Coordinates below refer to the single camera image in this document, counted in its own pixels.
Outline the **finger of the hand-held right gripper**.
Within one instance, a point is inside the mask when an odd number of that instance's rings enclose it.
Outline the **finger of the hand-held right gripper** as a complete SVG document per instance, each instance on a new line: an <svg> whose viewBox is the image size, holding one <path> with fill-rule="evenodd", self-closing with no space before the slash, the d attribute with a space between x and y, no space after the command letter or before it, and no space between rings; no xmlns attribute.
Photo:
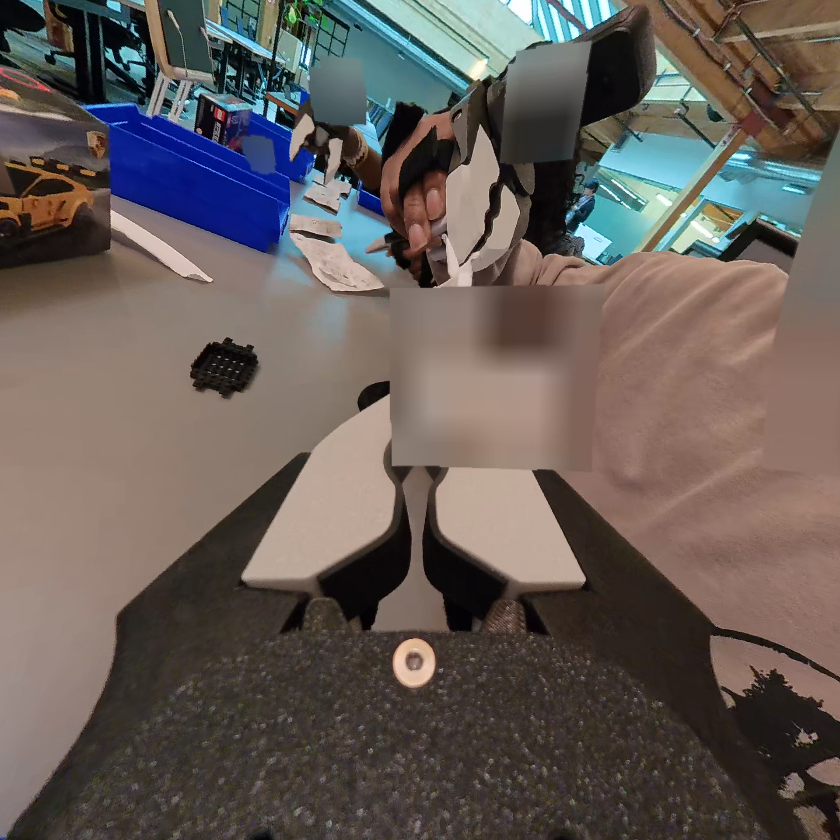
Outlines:
<svg viewBox="0 0 840 840"><path fill-rule="evenodd" d="M499 176L492 141L479 125L469 160L458 164L446 181L447 247L457 266L477 253L489 236L491 200Z"/></svg>
<svg viewBox="0 0 840 840"><path fill-rule="evenodd" d="M499 199L498 212L490 223L490 232L486 238L486 263L496 263L506 256L523 236L520 228L526 229L529 223L529 194L520 195L510 187L502 186Z"/></svg>

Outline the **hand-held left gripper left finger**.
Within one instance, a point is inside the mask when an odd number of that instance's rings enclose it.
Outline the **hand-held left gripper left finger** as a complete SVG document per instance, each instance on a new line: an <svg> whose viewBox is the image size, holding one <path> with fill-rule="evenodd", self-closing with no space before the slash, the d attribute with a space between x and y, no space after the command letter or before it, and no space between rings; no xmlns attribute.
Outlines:
<svg viewBox="0 0 840 840"><path fill-rule="evenodd" d="M331 598L350 620L371 617L411 564L411 526L391 441L388 395L325 437L294 479L242 583Z"/></svg>

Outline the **person's right hand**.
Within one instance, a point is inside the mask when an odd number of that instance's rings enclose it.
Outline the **person's right hand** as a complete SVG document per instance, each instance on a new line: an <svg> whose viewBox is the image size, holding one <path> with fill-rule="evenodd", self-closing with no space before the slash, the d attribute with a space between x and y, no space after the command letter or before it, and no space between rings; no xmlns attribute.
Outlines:
<svg viewBox="0 0 840 840"><path fill-rule="evenodd" d="M404 196L400 195L399 183L405 159L430 133L435 134L437 140L454 140L449 112L426 114L420 118L414 131L383 163L379 187L382 210L387 221L408 243L402 252L402 259L407 260L407 268L415 277L421 272L424 255L436 241L432 223L446 213L449 164L443 169L423 173L406 190Z"/></svg>

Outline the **person's beige sweatshirt torso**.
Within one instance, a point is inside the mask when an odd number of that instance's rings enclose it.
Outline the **person's beige sweatshirt torso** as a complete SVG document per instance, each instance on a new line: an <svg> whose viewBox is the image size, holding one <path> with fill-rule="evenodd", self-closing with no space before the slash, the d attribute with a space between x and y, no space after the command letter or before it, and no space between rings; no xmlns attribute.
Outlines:
<svg viewBox="0 0 840 840"><path fill-rule="evenodd" d="M572 486L713 625L727 717L808 838L838 838L838 478L741 458L700 480Z"/></svg>

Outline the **blue storage bin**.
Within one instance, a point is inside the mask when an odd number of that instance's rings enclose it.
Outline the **blue storage bin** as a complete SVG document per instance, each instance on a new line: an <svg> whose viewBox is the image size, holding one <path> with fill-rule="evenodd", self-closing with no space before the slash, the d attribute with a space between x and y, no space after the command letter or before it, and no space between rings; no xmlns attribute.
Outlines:
<svg viewBox="0 0 840 840"><path fill-rule="evenodd" d="M316 159L311 152L303 148L292 160L289 158L290 128L272 122L255 111L251 113L248 127L250 134L272 140L275 149L276 172L287 176L292 182L304 183L308 180Z"/></svg>
<svg viewBox="0 0 840 840"><path fill-rule="evenodd" d="M287 230L290 180L253 171L239 152L132 103L92 104L109 128L114 196L262 253Z"/></svg>

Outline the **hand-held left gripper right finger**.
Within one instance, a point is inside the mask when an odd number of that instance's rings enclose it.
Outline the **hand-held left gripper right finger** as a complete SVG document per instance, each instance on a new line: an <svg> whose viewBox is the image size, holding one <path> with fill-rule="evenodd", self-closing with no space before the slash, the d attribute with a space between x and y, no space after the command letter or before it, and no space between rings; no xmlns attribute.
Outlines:
<svg viewBox="0 0 840 840"><path fill-rule="evenodd" d="M581 592L585 573L535 473L429 468L423 571L448 628L473 628L498 601Z"/></svg>

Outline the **wooden top office table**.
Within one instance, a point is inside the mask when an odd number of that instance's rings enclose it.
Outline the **wooden top office table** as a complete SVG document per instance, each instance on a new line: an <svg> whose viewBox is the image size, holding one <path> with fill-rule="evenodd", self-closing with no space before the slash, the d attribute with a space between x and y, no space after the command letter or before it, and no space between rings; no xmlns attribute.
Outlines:
<svg viewBox="0 0 840 840"><path fill-rule="evenodd" d="M214 81L219 93L231 92L250 101L262 99L287 66L277 52L210 19L206 32L212 57L217 60Z"/></svg>

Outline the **wooden board book stand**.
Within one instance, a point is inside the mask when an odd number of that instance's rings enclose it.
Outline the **wooden board book stand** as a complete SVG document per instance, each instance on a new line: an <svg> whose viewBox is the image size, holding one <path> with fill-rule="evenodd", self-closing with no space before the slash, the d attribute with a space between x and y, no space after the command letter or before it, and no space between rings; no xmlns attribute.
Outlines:
<svg viewBox="0 0 840 840"><path fill-rule="evenodd" d="M195 85L214 88L214 63L204 1L146 1L146 22L158 68L147 116L161 114L171 84L177 89L169 120L181 117Z"/></svg>

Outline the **toy car set box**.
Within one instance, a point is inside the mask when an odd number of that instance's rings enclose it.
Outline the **toy car set box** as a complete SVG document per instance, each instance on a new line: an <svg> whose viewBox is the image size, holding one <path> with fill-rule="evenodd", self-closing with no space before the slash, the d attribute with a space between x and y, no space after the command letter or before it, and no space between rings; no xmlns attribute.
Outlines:
<svg viewBox="0 0 840 840"><path fill-rule="evenodd" d="M20 69L1 68L1 268L111 247L109 127Z"/></svg>

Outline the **small toy set box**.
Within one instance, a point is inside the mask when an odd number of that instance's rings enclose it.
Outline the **small toy set box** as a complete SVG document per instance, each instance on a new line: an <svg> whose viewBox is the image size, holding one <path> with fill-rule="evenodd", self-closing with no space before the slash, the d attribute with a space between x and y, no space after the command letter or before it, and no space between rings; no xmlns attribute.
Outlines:
<svg viewBox="0 0 840 840"><path fill-rule="evenodd" d="M232 94L203 90L197 97L194 133L243 154L252 112L249 102Z"/></svg>

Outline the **torn white paper strip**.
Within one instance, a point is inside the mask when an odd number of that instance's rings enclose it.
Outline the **torn white paper strip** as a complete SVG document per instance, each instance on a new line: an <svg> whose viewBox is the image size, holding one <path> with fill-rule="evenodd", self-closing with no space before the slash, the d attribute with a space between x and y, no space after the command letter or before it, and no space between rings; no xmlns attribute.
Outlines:
<svg viewBox="0 0 840 840"><path fill-rule="evenodd" d="M113 209L110 222L112 240L147 255L183 279L206 284L214 282L176 248Z"/></svg>

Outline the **torn white paper bag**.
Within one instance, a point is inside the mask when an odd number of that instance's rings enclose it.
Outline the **torn white paper bag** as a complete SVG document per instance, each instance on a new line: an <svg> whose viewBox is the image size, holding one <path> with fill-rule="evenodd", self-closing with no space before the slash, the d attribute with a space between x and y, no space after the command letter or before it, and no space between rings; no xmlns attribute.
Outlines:
<svg viewBox="0 0 840 840"><path fill-rule="evenodd" d="M338 215L342 201L349 197L351 192L351 183L332 179L330 183L312 183L304 192L303 200Z"/></svg>
<svg viewBox="0 0 840 840"><path fill-rule="evenodd" d="M332 241L341 240L342 238L341 223L331 218L291 214L289 216L288 230L291 235L305 235Z"/></svg>
<svg viewBox="0 0 840 840"><path fill-rule="evenodd" d="M384 289L379 278L355 262L341 243L292 232L294 243L308 261L313 275L336 292L367 292Z"/></svg>

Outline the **black LEGO chassis piece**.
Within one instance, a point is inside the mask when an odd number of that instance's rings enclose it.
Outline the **black LEGO chassis piece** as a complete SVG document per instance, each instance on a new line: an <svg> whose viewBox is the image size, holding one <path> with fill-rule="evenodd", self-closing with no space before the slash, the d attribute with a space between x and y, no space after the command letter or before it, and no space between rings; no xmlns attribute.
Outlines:
<svg viewBox="0 0 840 840"><path fill-rule="evenodd" d="M237 344L231 338L210 342L192 362L192 386L223 398L247 390L255 378L259 360L252 344Z"/></svg>

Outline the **person's right forearm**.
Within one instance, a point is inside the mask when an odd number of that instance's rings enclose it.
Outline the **person's right forearm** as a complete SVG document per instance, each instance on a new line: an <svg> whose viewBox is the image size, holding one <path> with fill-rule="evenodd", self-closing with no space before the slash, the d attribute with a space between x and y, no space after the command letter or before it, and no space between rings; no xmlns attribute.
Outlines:
<svg viewBox="0 0 840 840"><path fill-rule="evenodd" d="M529 244L511 262L514 285L604 293L592 468L562 474L583 496L715 485L740 496L767 480L760 438L787 272L673 254L597 268Z"/></svg>

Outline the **small white paper bag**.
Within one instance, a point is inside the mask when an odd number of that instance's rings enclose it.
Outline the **small white paper bag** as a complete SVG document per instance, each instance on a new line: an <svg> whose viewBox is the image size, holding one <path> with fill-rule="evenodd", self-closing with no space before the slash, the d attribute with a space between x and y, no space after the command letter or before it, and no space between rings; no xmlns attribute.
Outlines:
<svg viewBox="0 0 840 840"><path fill-rule="evenodd" d="M455 247L449 242L446 218L438 219L431 227L432 241L425 252L432 272L433 287L472 287L474 255L461 264Z"/></svg>

